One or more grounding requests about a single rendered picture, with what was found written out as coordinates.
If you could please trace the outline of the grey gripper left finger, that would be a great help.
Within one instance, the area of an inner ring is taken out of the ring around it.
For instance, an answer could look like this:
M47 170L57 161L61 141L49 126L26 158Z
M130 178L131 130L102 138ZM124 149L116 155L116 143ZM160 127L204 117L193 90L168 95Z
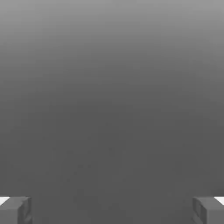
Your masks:
M33 224L32 198L0 196L0 224Z

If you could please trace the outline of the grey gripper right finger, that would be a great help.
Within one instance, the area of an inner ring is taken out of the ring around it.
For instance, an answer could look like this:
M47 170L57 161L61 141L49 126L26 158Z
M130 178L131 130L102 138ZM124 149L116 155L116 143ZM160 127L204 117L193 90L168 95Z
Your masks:
M224 196L193 197L193 224L224 224Z

